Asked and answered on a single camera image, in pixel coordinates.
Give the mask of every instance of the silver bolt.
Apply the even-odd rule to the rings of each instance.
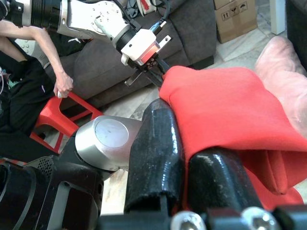
[[[203,219],[194,212],[178,212],[171,222],[171,230],[206,230]]]
[[[274,216],[259,207],[249,207],[242,212],[251,230],[281,230]]]

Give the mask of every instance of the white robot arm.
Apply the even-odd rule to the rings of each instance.
[[[159,59],[155,57],[171,40],[167,36],[160,43],[156,41],[156,34],[165,25],[166,16],[151,29],[141,29],[118,0],[96,3],[78,0],[0,0],[0,20],[2,18],[20,27],[46,27],[63,35],[111,42],[122,54],[121,62],[138,69],[136,75],[126,82],[128,86],[141,73],[159,64]]]

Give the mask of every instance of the person's hand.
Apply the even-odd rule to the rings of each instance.
[[[54,86],[54,94],[57,97],[58,92],[60,92],[61,97],[67,97],[69,92],[73,89],[73,80],[70,78],[70,76],[67,75],[64,71],[60,71],[56,73],[57,81]]]

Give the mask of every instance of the red fabric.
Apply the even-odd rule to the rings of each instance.
[[[251,70],[173,67],[160,97],[175,112],[186,162],[213,146],[237,150],[244,165],[276,195],[307,178],[307,140]]]
[[[145,10],[149,10],[149,5],[147,4],[147,2],[145,0],[141,0],[141,3],[142,3]]]
[[[275,195],[271,193],[261,181],[251,171],[246,169],[251,182],[254,185],[256,193],[266,210],[274,210],[276,206],[280,205],[294,205],[302,204],[303,199],[295,188],[290,188],[285,195]]]

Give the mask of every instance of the red plastic stool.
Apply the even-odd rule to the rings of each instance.
[[[0,164],[4,163],[6,161],[9,161],[11,163],[17,164],[19,166],[26,165],[26,163],[22,162],[22,161],[16,161],[16,160],[11,160],[11,159],[7,159],[7,158],[0,158]]]
[[[60,104],[62,102],[62,98],[53,97],[51,98],[43,110],[41,111],[35,127],[39,127],[41,125],[49,125],[59,131],[59,137],[55,147],[51,147],[48,145],[42,138],[40,138],[36,133],[31,133],[31,138],[37,141],[38,143],[44,145],[46,148],[59,153],[59,148],[63,139],[63,135],[71,137],[73,133],[79,128],[74,121],[92,114],[91,120],[95,119],[98,116],[103,115],[99,110],[92,107],[89,103],[78,97],[76,94],[70,92],[68,95],[69,98],[74,100],[76,103],[83,106],[86,110],[76,116],[66,117],[60,111]]]

